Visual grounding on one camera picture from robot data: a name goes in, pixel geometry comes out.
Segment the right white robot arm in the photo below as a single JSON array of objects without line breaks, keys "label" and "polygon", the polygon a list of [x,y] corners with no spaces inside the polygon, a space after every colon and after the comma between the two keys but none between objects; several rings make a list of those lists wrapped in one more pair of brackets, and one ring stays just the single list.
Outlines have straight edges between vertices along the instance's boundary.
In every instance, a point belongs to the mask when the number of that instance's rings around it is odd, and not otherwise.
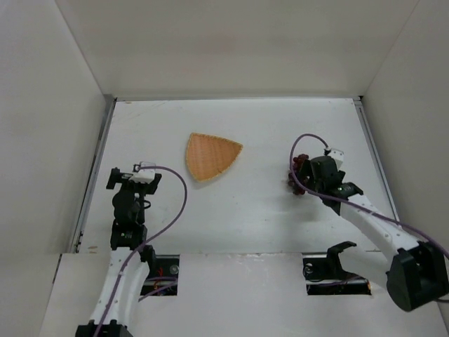
[{"label": "right white robot arm", "polygon": [[448,272],[441,248],[423,241],[383,216],[361,188],[344,181],[329,154],[290,161],[289,179],[301,191],[319,197],[338,216],[357,227],[384,255],[381,284],[406,312],[448,295]]}]

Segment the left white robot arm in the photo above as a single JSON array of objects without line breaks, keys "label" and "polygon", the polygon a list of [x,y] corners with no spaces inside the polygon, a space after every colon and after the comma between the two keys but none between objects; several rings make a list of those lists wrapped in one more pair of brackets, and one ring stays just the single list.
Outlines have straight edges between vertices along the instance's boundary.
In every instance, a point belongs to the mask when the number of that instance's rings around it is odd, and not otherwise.
[{"label": "left white robot arm", "polygon": [[145,210],[151,206],[145,199],[154,194],[162,178],[153,163],[140,162],[131,173],[113,168],[107,182],[112,190],[120,189],[112,199],[114,222],[110,238],[109,267],[100,297],[89,322],[79,325],[76,336],[131,336],[130,323],[138,296],[149,274],[152,256],[147,240]]}]

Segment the dark red grape bunch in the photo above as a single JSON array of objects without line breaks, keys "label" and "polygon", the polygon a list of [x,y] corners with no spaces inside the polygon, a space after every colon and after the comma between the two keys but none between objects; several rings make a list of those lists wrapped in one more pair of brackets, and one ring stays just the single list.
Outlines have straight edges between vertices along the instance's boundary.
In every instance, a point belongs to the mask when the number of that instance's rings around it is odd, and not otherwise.
[{"label": "dark red grape bunch", "polygon": [[291,160],[292,170],[288,174],[288,186],[292,188],[294,195],[304,195],[306,190],[300,187],[296,180],[298,180],[301,185],[307,187],[310,175],[311,175],[311,167],[309,162],[308,154],[299,154],[296,157],[293,157]]}]

